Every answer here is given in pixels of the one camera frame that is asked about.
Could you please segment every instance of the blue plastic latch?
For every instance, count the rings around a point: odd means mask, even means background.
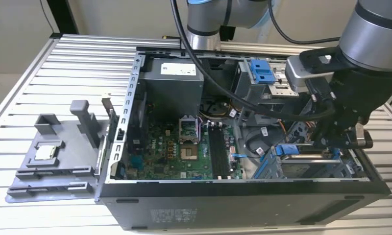
[[[252,60],[251,70],[253,72],[256,83],[273,84],[276,82],[273,72],[265,60]]]
[[[276,155],[299,154],[299,149],[295,144],[280,144],[275,147]]]
[[[295,144],[283,144],[281,149],[284,154],[299,154],[299,149]]]

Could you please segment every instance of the metal rail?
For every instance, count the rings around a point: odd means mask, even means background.
[[[136,46],[179,47],[177,40],[148,40],[65,35],[49,40],[20,81],[0,105],[0,235],[44,233],[125,234],[105,206],[92,199],[7,204],[7,187],[36,134],[40,113],[56,113],[59,120],[76,117],[69,112],[73,99],[89,101],[97,119],[107,113],[100,96],[111,93],[121,112]],[[267,54],[297,54],[311,47],[224,43],[223,50]],[[392,108],[380,107],[365,128],[375,139],[367,154],[392,190]],[[324,227],[176,230],[163,233],[224,234],[392,234],[392,195]]]

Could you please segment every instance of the label sticker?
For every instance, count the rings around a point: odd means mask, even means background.
[[[275,77],[276,78],[287,78],[285,75],[283,73],[275,73]]]
[[[232,117],[232,118],[233,118],[233,117],[235,117],[235,115],[236,115],[236,110],[235,110],[235,109],[232,109],[232,110],[231,110],[231,112],[229,112],[229,117]]]
[[[257,148],[257,149],[256,149],[256,152],[259,153],[260,156],[263,156],[263,154],[264,154],[264,150],[263,150],[261,148]]]
[[[196,65],[180,63],[163,63],[161,74],[196,76]]]
[[[268,136],[267,127],[261,127],[261,134],[263,136]]]

